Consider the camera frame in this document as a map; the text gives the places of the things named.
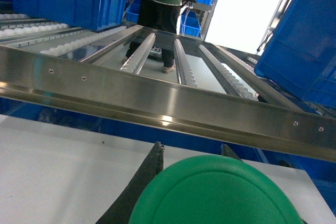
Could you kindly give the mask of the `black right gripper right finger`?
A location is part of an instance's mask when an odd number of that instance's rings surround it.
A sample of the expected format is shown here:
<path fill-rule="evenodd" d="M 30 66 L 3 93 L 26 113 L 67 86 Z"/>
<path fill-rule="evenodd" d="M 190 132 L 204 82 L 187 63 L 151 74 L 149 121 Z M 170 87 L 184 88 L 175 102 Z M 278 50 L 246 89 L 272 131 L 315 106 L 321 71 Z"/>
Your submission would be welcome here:
<path fill-rule="evenodd" d="M 222 155 L 226 156 L 226 157 L 236 159 L 238 161 L 242 161 L 242 159 L 239 158 L 238 155 L 227 144 L 223 145 Z"/>

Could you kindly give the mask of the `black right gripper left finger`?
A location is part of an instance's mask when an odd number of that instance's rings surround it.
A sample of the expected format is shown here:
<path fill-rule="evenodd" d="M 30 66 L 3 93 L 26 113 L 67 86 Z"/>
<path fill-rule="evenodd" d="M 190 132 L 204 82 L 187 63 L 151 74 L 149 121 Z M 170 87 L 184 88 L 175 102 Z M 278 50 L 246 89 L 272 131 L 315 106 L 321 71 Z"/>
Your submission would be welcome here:
<path fill-rule="evenodd" d="M 164 145 L 156 142 L 126 188 L 97 223 L 128 223 L 147 185 L 163 170 Z"/>

